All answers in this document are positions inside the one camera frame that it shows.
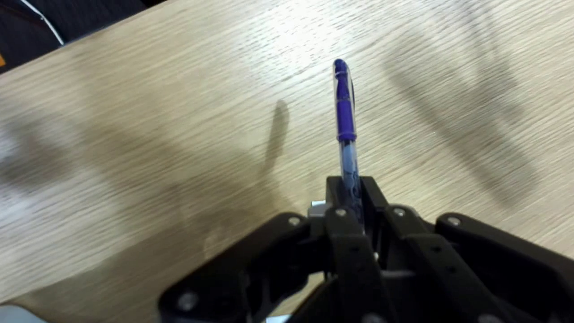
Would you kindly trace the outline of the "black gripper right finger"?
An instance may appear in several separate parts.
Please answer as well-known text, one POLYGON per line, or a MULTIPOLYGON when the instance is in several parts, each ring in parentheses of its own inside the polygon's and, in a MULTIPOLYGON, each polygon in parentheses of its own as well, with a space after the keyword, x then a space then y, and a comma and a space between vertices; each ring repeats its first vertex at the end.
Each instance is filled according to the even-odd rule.
POLYGON ((447 211, 435 222, 361 181, 379 263, 424 323, 574 323, 574 260, 447 211))

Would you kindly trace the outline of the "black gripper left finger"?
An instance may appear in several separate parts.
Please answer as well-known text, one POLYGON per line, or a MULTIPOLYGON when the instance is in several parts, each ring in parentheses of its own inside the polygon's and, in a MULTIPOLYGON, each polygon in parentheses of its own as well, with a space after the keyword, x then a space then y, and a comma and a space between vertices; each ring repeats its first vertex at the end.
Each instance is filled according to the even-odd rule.
POLYGON ((162 292, 160 323, 264 323, 316 272, 320 287, 288 323, 393 323, 383 276, 383 218, 390 209, 370 175, 361 179, 365 215, 345 197, 343 179, 327 179, 320 215, 284 211, 162 292))

